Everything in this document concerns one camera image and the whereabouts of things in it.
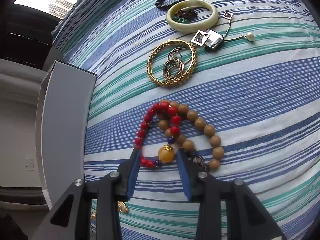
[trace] striped fabric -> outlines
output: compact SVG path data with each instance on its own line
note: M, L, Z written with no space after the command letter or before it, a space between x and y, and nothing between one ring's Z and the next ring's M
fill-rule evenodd
M252 31L255 42L197 48L192 78L161 88L148 78L152 49L168 39L190 41L167 25L156 0L78 0L54 30L65 59L97 73L85 140L85 179L100 179L129 158L148 107L161 98L185 103L216 127L225 157L212 174L242 178L288 239L301 239L320 210L320 31L301 0L207 0L220 20L233 12L228 38ZM209 16L198 9L198 19ZM166 52L154 63L161 76ZM156 159L166 138L152 123L143 151ZM208 139L192 124L181 130L199 155L211 159ZM199 204L188 203L177 165L141 167L130 212L120 214L123 239L194 239ZM226 238L225 204L222 232Z

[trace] high-rise building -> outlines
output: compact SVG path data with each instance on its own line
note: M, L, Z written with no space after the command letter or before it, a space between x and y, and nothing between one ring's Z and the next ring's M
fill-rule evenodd
M73 3L66 0L55 0L49 4L48 13L62 19L64 15L74 6Z

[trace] pale green bangle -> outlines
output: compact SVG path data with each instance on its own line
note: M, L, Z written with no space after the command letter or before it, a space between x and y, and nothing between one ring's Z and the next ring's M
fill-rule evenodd
M178 23L172 20L174 14L186 7L203 7L212 12L211 16L197 23ZM186 0L173 5L167 12L167 23L177 31L183 33L196 33L198 30L206 30L216 25L219 19L218 10L211 3L202 0Z

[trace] wall socket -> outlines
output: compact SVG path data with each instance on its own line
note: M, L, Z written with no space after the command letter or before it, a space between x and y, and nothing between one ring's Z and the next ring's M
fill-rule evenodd
M33 167L33 159L25 159L25 161L26 171L34 171L35 168Z

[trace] silver bolt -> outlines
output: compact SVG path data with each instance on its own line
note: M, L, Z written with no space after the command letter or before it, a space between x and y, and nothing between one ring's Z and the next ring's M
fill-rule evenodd
M243 184L243 180L242 179L235 179L235 184L240 186Z
M116 177L118 177L119 175L120 175L120 173L117 172L117 171L110 172L110 177L112 177L112 178L116 178Z
M76 179L73 184L75 184L76 186L80 186L83 184L83 179Z
M206 176L208 176L208 173L206 173L206 172L204 172L204 171L201 171L201 172L198 173L198 176L199 176L199 178L203 179L203 178L205 178Z

